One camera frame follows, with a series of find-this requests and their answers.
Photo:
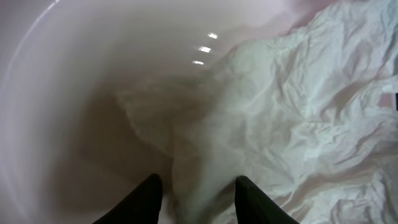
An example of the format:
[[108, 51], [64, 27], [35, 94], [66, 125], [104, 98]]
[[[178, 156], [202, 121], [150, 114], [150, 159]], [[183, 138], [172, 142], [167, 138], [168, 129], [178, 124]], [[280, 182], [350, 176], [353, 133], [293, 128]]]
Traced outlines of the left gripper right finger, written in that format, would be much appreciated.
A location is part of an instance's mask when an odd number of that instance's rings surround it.
[[234, 205], [238, 224], [299, 224], [244, 175], [236, 178]]

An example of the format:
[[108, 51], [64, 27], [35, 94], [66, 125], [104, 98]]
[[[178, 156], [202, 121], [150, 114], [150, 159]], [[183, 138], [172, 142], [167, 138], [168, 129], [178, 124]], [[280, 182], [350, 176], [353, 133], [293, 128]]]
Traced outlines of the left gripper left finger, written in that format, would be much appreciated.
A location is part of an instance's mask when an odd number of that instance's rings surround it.
[[151, 174], [93, 224], [158, 224], [162, 197], [162, 180]]

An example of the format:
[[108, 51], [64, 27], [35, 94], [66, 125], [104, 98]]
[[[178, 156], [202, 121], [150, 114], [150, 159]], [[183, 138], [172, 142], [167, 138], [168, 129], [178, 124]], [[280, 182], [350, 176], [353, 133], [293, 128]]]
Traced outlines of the white napkin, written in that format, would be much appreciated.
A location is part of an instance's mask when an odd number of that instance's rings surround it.
[[203, 73], [118, 94], [172, 160], [179, 223], [233, 223], [248, 176], [300, 223], [397, 222], [397, 2], [340, 1]]

